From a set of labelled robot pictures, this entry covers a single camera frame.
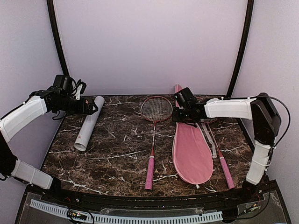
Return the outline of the white shuttlecock tube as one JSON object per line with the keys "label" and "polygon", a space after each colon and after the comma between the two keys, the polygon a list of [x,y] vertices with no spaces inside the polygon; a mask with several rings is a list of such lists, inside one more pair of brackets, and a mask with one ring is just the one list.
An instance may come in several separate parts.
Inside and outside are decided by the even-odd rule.
{"label": "white shuttlecock tube", "polygon": [[90,140],[90,137],[93,133],[93,129],[95,127],[95,124],[97,122],[98,116],[100,114],[100,111],[102,109],[102,106],[105,102],[104,98],[102,96],[97,96],[94,100],[96,106],[98,107],[98,110],[93,113],[92,115],[87,115],[84,123],[79,131],[79,134],[76,138],[76,141],[74,143],[74,148],[78,151],[85,151],[88,145],[88,142]]}

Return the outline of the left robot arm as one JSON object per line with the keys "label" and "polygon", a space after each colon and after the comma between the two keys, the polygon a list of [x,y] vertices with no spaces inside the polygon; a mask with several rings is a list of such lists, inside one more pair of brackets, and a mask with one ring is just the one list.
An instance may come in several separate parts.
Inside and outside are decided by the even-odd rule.
{"label": "left robot arm", "polygon": [[82,80],[75,82],[66,75],[56,75],[47,90],[34,91],[21,105],[0,119],[0,173],[2,180],[18,178],[28,184],[48,189],[47,195],[55,203],[63,203],[66,193],[55,185],[51,175],[19,160],[8,146],[24,127],[48,112],[93,115],[100,111],[94,99],[81,96],[86,88]]}

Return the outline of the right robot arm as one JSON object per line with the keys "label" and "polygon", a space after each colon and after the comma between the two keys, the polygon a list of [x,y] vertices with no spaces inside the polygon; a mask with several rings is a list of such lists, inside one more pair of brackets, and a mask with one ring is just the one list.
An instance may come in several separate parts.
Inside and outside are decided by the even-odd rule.
{"label": "right robot arm", "polygon": [[196,124],[201,120],[232,118],[250,120],[254,131],[254,151],[250,167],[238,198],[249,202],[256,196],[256,188],[271,163],[277,147],[281,116],[274,98],[267,93],[244,98],[208,98],[199,101],[188,87],[175,86],[174,98],[178,104],[173,119],[180,123]]}

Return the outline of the pink racket cover bag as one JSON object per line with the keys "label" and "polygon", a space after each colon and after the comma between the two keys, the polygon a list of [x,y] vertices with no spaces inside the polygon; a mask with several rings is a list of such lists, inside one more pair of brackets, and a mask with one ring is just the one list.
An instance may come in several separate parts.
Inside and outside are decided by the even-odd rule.
{"label": "pink racket cover bag", "polygon": [[206,115],[190,90],[184,90],[179,84],[175,85],[175,100],[176,107],[192,109],[190,117],[194,122],[176,122],[172,146],[173,164],[183,181],[200,185],[211,178],[214,166],[211,150],[201,129],[196,125]]}

